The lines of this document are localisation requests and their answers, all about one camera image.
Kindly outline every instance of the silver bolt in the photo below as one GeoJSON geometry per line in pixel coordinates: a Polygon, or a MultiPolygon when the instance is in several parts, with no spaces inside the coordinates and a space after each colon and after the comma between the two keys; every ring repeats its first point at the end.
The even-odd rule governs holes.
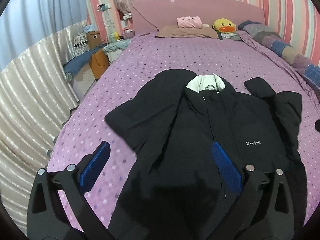
{"type": "Polygon", "coordinates": [[[43,169],[43,168],[42,168],[42,169],[39,169],[39,171],[38,171],[38,174],[39,174],[39,175],[42,175],[42,174],[44,174],[44,173],[45,173],[45,169],[43,169]]]}
{"type": "Polygon", "coordinates": [[[254,171],[254,166],[249,164],[246,166],[247,171],[254,171]]]}
{"type": "Polygon", "coordinates": [[[67,170],[68,171],[74,171],[75,168],[76,168],[76,166],[74,164],[70,164],[70,165],[68,165],[67,170]]]}
{"type": "Polygon", "coordinates": [[[276,173],[277,173],[278,175],[280,175],[280,176],[283,175],[283,171],[282,171],[281,169],[277,169],[277,170],[276,170],[276,173]]]}

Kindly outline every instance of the plush toy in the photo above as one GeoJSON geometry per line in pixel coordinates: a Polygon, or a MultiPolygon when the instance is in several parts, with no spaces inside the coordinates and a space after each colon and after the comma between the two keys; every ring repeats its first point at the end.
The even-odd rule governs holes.
{"type": "Polygon", "coordinates": [[[221,33],[233,33],[236,31],[236,25],[228,19],[218,19],[214,22],[212,28],[221,33]]]}

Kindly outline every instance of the pink headboard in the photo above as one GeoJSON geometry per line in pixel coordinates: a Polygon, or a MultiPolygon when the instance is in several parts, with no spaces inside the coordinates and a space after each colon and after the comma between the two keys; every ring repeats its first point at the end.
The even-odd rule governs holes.
{"type": "Polygon", "coordinates": [[[251,20],[265,24],[263,9],[235,0],[136,0],[132,3],[132,19],[136,34],[157,31],[177,24],[178,17],[199,16],[212,26],[226,18],[239,25],[251,20]]]}

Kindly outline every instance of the polka dot bedsheet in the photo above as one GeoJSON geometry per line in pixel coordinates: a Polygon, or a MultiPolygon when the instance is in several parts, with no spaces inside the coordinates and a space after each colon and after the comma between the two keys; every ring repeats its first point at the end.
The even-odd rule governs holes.
{"type": "MultiPolygon", "coordinates": [[[[105,123],[104,116],[134,98],[143,85],[167,69],[189,69],[198,75],[217,74],[238,92],[248,93],[244,82],[264,78],[277,91],[302,95],[303,113],[299,133],[299,152],[308,179],[306,221],[320,201],[320,133],[314,99],[297,81],[269,58],[244,42],[209,38],[155,38],[154,33],[135,37],[129,47],[108,68],[79,108],[63,127],[48,164],[48,171],[61,171],[93,153],[101,141],[111,145],[111,156],[91,192],[85,194],[89,205],[108,227],[117,198],[136,160],[134,152],[105,123]]],[[[63,192],[63,207],[73,227],[81,229],[63,192]]]]}

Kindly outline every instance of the black jacket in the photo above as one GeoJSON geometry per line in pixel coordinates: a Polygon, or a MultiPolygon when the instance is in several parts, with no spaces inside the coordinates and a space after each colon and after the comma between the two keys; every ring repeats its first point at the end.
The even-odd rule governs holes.
{"type": "MultiPolygon", "coordinates": [[[[239,195],[212,157],[217,141],[242,181],[247,164],[268,173],[284,171],[299,231],[307,206],[297,151],[301,95],[276,94],[261,78],[245,82],[252,95],[236,92],[225,79],[220,93],[197,93],[186,88],[194,77],[188,70],[163,71],[106,115],[137,154],[108,230],[121,240],[206,239],[239,195]]],[[[252,219],[260,198],[252,200],[252,219]]]]}

